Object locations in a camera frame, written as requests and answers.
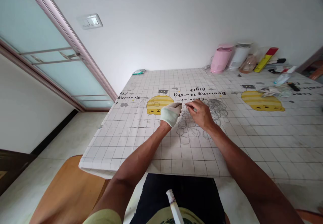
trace sliding door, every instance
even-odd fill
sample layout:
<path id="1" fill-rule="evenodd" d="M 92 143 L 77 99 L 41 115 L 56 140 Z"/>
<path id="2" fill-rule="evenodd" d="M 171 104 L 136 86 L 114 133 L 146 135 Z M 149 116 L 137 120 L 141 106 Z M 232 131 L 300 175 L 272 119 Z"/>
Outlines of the sliding door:
<path id="1" fill-rule="evenodd" d="M 113 105 L 102 80 L 35 0 L 0 0 L 0 40 L 84 111 Z"/>

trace cartoon bee print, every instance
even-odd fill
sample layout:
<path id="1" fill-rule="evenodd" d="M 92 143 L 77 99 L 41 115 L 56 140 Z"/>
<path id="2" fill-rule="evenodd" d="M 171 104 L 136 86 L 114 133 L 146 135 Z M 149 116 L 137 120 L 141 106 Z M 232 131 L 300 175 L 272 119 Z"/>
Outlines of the cartoon bee print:
<path id="1" fill-rule="evenodd" d="M 252 85 L 242 85 L 243 88 L 255 88 Z M 282 103 L 275 96 L 262 98 L 263 93 L 258 91 L 244 91 L 241 94 L 242 100 L 257 111 L 285 111 Z"/>
<path id="2" fill-rule="evenodd" d="M 158 90 L 158 93 L 168 93 L 168 90 Z M 160 110 L 171 103 L 174 103 L 174 100 L 167 95 L 157 95 L 152 97 L 147 102 L 147 114 L 149 115 L 160 115 Z"/>

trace pink container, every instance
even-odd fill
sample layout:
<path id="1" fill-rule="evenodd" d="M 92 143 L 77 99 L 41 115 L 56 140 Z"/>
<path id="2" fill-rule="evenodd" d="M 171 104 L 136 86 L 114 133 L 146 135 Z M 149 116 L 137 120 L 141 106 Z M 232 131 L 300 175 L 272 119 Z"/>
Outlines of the pink container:
<path id="1" fill-rule="evenodd" d="M 219 44 L 212 60 L 211 73 L 223 73 L 230 59 L 233 46 L 233 44 Z"/>

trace wooden chair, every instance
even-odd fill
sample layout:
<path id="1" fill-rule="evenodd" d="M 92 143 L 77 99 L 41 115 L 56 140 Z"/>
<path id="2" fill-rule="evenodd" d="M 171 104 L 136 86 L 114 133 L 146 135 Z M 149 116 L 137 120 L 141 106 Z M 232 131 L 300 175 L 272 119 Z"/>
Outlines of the wooden chair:
<path id="1" fill-rule="evenodd" d="M 81 224 L 89 216 L 110 180 L 79 169 L 81 157 L 71 157 L 63 164 L 29 224 Z"/>
<path id="2" fill-rule="evenodd" d="M 323 65 L 321 67 L 319 67 L 318 69 L 316 69 L 310 76 L 309 78 L 312 80 L 316 80 L 318 79 L 320 76 L 323 75 Z"/>
<path id="3" fill-rule="evenodd" d="M 296 210 L 299 216 L 305 220 L 308 221 L 312 224 L 322 224 L 323 223 L 323 215 L 310 212 L 310 211 L 305 211 L 305 210 Z"/>

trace white glove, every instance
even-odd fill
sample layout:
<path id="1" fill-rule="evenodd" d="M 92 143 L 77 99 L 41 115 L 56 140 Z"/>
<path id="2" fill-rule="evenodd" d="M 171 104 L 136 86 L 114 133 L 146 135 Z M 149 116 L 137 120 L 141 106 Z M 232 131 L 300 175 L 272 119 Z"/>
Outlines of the white glove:
<path id="1" fill-rule="evenodd" d="M 182 103 L 172 103 L 163 107 L 160 111 L 160 119 L 166 121 L 172 128 L 176 124 L 179 114 L 182 112 Z"/>

